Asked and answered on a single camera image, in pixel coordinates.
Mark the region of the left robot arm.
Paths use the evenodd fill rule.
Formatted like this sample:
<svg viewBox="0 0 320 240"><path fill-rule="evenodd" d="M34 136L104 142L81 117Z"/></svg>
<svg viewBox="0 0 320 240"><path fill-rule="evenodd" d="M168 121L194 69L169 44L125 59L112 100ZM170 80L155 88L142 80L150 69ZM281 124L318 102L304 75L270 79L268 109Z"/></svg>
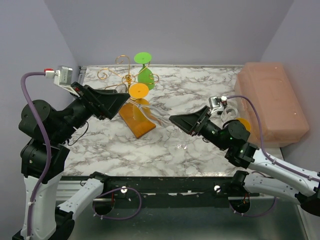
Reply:
<svg viewBox="0 0 320 240"><path fill-rule="evenodd" d="M67 90L75 98L63 110L54 109L44 100L29 101L22 110L18 127L30 141L20 153L26 204L24 223L13 236L15 240L66 240L76 218L90 202L110 194L107 177L94 173L69 200L56 205L58 185L70 152L66 143L89 118L112 119L130 95L77 82Z"/></svg>

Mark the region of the clear wine glass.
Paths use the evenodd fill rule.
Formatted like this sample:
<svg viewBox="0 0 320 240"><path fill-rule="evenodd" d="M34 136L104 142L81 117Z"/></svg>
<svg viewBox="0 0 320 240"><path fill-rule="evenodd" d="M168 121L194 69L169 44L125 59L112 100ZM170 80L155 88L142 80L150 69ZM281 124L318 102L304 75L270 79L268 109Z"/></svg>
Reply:
<svg viewBox="0 0 320 240"><path fill-rule="evenodd" d="M188 135L178 128L175 132L175 145L179 150L185 150L187 148L187 143L188 143Z"/></svg>
<svg viewBox="0 0 320 240"><path fill-rule="evenodd" d="M138 122L150 121L151 123L163 128L166 128L171 124L169 121L170 115L166 111L150 104L146 99L130 98L128 102L132 104L134 120Z"/></svg>

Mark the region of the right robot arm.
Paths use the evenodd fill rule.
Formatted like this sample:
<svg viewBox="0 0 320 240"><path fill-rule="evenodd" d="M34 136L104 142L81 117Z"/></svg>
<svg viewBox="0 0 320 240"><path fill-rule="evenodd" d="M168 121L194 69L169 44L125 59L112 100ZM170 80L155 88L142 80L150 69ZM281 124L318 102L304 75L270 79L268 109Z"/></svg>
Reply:
<svg viewBox="0 0 320 240"><path fill-rule="evenodd" d="M291 201L314 216L320 215L320 174L303 169L268 154L248 141L249 131L233 120L220 128L210 120L210 108L189 114L171 115L169 121L191 136L202 136L221 151L236 167L268 175L266 179L241 171L230 183L230 191L241 196L245 192L263 193Z"/></svg>

